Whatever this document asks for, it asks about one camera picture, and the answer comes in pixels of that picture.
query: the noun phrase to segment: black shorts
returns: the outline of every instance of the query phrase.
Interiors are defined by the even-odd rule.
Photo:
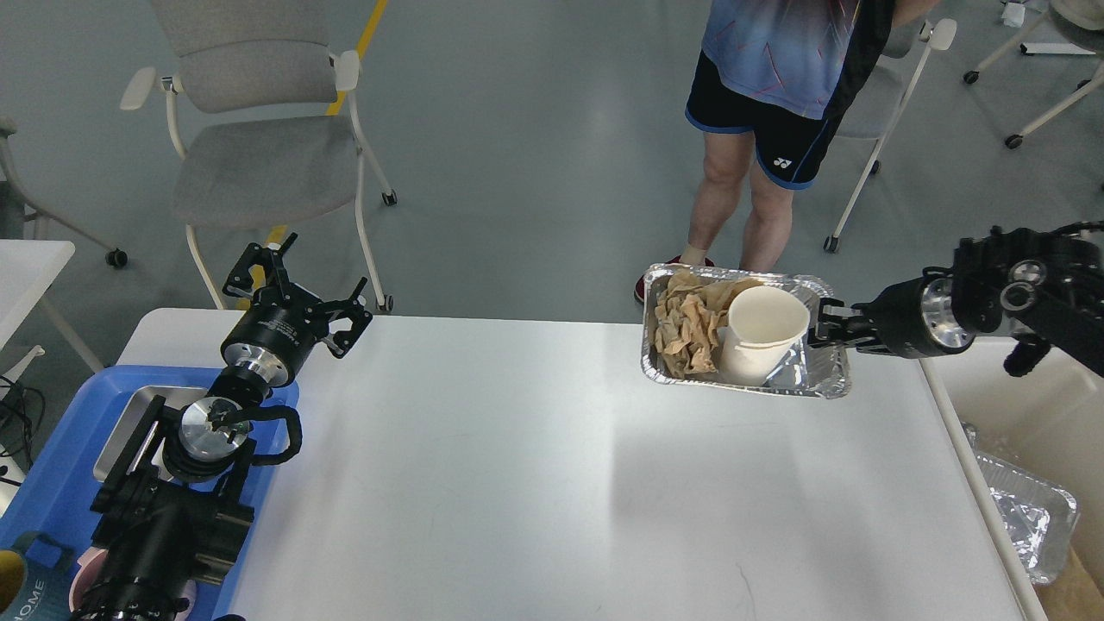
[[[687,102],[687,119],[710,134],[755,134],[755,156],[766,176],[783,188],[813,185],[842,116],[811,119],[756,102],[721,84],[713,61],[702,53]]]

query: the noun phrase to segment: logo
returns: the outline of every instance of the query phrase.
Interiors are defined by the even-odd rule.
[[[15,614],[15,621],[23,621],[39,609],[39,604],[42,603],[42,592],[45,590],[45,580],[39,579],[34,582],[34,588],[31,590],[31,597],[28,598],[26,603],[19,609],[19,613]]]

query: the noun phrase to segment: blue tray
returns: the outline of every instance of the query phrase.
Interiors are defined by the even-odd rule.
[[[99,482],[92,471],[123,409],[135,391],[146,386],[179,386],[205,388],[221,369],[183,367],[117,366],[107,368],[81,387],[65,415],[57,423],[43,448],[26,481],[19,488],[8,511],[0,516],[0,546],[8,548],[20,534],[42,530],[77,554],[92,545],[92,533],[100,515],[92,506]],[[295,383],[278,388],[265,404],[295,407],[299,389]],[[283,423],[255,423],[250,434],[257,441],[261,453],[278,453],[287,444]],[[261,512],[274,469],[254,467],[242,492],[242,504]],[[250,538],[238,556],[245,558]],[[199,585],[195,607],[189,621],[209,621],[230,612],[230,600],[237,583],[237,562],[221,587]]]

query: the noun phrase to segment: yellow floor line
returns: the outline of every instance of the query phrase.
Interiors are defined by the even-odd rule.
[[[388,0],[376,0],[375,8],[372,9],[372,15],[368,18],[368,24],[364,27],[364,32],[361,33],[360,41],[357,42],[357,55],[361,59],[364,57],[364,52],[368,51],[368,44],[372,42],[372,35],[375,34],[375,27],[380,24],[380,19],[383,18],[383,10],[386,8]],[[338,114],[341,112],[342,105],[344,105],[344,93],[338,93],[338,99],[326,108],[326,115],[333,116]],[[287,224],[273,227],[273,230],[268,232],[268,239],[265,240],[265,245],[284,241],[285,233],[287,233]],[[261,267],[253,267],[250,270],[250,274],[253,275],[253,288],[257,288],[264,284],[265,274]],[[237,301],[238,310],[246,310],[248,308],[248,299]]]

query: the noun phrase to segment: chair caster wheel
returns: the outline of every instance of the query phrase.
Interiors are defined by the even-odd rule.
[[[108,265],[115,267],[116,270],[127,264],[127,253],[119,249],[108,252],[104,259],[107,261]]]

